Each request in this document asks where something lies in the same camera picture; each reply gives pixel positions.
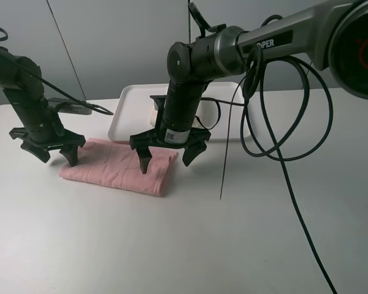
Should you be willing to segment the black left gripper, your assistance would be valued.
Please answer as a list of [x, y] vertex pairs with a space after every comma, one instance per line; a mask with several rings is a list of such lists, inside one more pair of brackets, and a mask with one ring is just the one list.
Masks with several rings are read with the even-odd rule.
[[50, 160], [49, 151], [59, 152], [67, 159], [68, 164], [74, 167], [78, 163], [78, 147], [85, 144], [85, 137], [64, 129], [64, 135], [51, 134], [46, 137], [42, 132], [28, 132], [24, 127], [13, 128], [9, 135], [12, 139], [19, 138], [23, 141], [21, 149], [36, 156], [43, 163]]

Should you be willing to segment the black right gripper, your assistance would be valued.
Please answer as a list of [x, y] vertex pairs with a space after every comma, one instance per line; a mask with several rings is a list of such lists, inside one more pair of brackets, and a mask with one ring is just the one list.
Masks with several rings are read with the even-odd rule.
[[183, 149], [182, 161], [188, 167], [195, 158], [206, 150], [206, 141], [209, 141], [211, 133], [206, 129], [191, 128], [188, 133], [188, 139], [183, 144], [167, 143], [158, 137], [156, 129], [150, 129], [137, 135], [131, 135], [129, 138], [129, 145], [132, 150], [136, 150], [139, 157], [140, 170], [143, 174], [147, 173], [148, 165], [152, 159], [152, 154], [149, 146], [169, 148], [169, 149]]

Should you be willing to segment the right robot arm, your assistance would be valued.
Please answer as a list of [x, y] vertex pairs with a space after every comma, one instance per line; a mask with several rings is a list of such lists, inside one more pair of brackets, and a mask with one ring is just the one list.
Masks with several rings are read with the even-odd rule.
[[193, 121], [206, 88], [219, 78], [245, 74], [243, 97], [249, 99], [268, 63], [295, 63], [304, 53], [317, 71], [329, 69], [344, 90], [368, 100], [368, 1], [326, 1], [285, 18], [270, 17], [253, 31], [211, 26], [194, 3], [188, 8], [201, 34], [193, 43], [170, 47], [168, 90], [153, 98], [155, 127], [129, 139], [142, 173], [151, 147], [182, 149], [185, 165], [206, 150], [210, 132], [193, 127]]

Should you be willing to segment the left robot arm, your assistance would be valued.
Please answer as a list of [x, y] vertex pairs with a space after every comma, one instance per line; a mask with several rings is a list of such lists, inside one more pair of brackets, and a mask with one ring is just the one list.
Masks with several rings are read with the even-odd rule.
[[21, 149], [42, 162], [49, 161], [49, 151], [58, 149], [73, 167], [85, 137], [64, 128], [59, 108], [44, 96], [44, 86], [38, 80], [41, 76], [40, 67], [31, 59], [0, 48], [0, 89], [23, 125], [13, 128], [9, 135], [22, 140]]

